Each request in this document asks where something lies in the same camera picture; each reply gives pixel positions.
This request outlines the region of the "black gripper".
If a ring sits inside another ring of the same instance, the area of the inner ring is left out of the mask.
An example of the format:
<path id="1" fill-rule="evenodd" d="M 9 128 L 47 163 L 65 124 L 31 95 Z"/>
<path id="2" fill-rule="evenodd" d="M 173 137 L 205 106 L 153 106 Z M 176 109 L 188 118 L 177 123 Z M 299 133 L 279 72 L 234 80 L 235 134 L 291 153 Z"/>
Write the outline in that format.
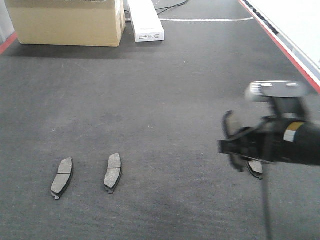
<path id="1" fill-rule="evenodd" d="M 287 118 L 263 117 L 257 126 L 243 126 L 229 110 L 222 118 L 225 139 L 218 141 L 219 152 L 230 155 L 231 165 L 238 172 L 245 171 L 247 161 L 286 163 L 280 138 L 287 123 Z"/>

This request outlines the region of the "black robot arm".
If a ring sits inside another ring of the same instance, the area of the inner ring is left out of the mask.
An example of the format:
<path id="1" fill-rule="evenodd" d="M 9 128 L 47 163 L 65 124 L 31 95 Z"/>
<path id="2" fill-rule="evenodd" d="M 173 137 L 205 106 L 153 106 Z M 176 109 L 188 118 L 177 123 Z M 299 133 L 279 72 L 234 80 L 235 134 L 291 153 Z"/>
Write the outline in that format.
<path id="1" fill-rule="evenodd" d="M 294 118 L 265 116 L 257 126 L 243 126 L 234 111 L 222 119 L 225 138 L 218 141 L 221 154 L 229 155 L 241 171 L 244 162 L 320 164 L 320 127 Z"/>

